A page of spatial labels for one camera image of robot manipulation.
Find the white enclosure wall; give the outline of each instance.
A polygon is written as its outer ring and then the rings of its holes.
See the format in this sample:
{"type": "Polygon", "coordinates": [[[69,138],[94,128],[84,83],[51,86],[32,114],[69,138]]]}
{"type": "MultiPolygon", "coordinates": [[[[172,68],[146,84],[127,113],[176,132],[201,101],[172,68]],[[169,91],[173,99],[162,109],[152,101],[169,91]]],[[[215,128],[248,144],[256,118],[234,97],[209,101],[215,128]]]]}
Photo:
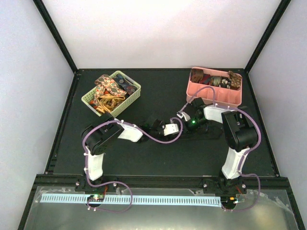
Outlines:
{"type": "Polygon", "coordinates": [[[250,72],[282,176],[307,225],[307,1],[293,0],[250,72]]]}
{"type": "Polygon", "coordinates": [[[244,68],[280,0],[44,0],[78,68],[244,68]]]}
{"type": "Polygon", "coordinates": [[[18,228],[43,173],[73,73],[31,0],[0,13],[0,226],[18,228]]]}

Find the pink plastic container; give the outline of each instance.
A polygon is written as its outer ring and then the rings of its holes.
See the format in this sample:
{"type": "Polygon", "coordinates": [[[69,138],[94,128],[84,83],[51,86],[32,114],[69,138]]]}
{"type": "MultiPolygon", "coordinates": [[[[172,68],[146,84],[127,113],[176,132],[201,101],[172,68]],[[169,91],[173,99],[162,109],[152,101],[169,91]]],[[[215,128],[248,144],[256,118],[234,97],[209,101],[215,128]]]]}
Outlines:
{"type": "MultiPolygon", "coordinates": [[[[205,69],[200,67],[193,67],[193,69],[202,69],[205,74],[210,74],[212,76],[222,76],[229,78],[228,72],[205,69]]],[[[203,84],[193,83],[189,78],[188,88],[187,88],[187,102],[192,98],[192,95],[196,93],[197,90],[206,86],[203,84]]],[[[242,82],[239,90],[225,89],[221,87],[212,86],[215,90],[215,101],[219,105],[238,107],[242,103],[242,82]]],[[[204,89],[200,91],[194,98],[201,97],[205,104],[211,104],[213,101],[213,91],[212,89],[204,89]]]]}

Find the white cable tray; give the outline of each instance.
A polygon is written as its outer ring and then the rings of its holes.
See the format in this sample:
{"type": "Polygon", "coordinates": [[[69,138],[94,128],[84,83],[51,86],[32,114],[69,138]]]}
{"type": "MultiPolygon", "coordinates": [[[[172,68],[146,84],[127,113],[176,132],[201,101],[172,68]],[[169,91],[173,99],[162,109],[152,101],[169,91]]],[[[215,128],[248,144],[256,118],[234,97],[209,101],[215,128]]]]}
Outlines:
{"type": "MultiPolygon", "coordinates": [[[[41,203],[86,204],[91,195],[84,194],[42,194],[41,203]]],[[[103,202],[90,204],[128,205],[130,195],[106,195],[103,202]]],[[[221,207],[221,198],[214,196],[171,196],[171,195],[134,195],[133,205],[179,205],[221,207]]]]}

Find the green plastic basket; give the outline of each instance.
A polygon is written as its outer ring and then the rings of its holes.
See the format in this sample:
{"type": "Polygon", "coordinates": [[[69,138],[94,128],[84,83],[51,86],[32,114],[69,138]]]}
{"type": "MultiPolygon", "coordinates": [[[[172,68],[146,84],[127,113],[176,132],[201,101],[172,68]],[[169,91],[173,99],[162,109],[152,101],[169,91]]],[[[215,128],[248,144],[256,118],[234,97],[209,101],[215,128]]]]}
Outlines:
{"type": "MultiPolygon", "coordinates": [[[[110,75],[110,78],[115,77],[116,75],[122,75],[125,80],[127,80],[130,84],[134,85],[137,90],[130,95],[122,104],[117,106],[112,112],[111,115],[113,117],[117,117],[121,112],[123,112],[129,105],[131,105],[136,99],[139,98],[141,95],[141,85],[132,80],[130,77],[128,77],[126,74],[124,74],[122,71],[116,71],[112,75],[110,75]]],[[[94,113],[96,113],[98,116],[101,116],[100,113],[98,113],[93,107],[90,105],[90,101],[94,99],[94,93],[95,93],[96,87],[94,87],[91,91],[89,91],[86,95],[84,95],[81,100],[89,107],[94,113]]]]}

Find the black table surface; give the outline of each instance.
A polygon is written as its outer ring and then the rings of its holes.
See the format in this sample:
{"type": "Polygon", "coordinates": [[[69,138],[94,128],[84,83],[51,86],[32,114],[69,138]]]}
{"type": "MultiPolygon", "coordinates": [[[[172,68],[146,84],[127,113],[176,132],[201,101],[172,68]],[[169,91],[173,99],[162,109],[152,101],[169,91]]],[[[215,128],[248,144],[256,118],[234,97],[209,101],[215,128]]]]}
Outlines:
{"type": "MultiPolygon", "coordinates": [[[[243,77],[242,105],[250,108],[255,121],[260,124],[252,89],[242,69],[232,69],[243,77]]],[[[63,135],[57,150],[54,174],[82,174],[84,151],[81,132],[98,116],[81,98],[95,85],[102,74],[112,74],[114,69],[84,69],[73,96],[63,135]]],[[[141,96],[117,118],[139,124],[150,115],[168,121],[186,103],[189,69],[121,69],[142,86],[141,96]]],[[[103,171],[105,175],[154,176],[217,176],[225,163],[228,146],[224,135],[219,139],[178,140],[172,144],[147,141],[136,144],[117,139],[106,150],[103,171]]],[[[251,152],[244,164],[243,173],[275,176],[269,143],[262,139],[260,146],[251,152]]]]}

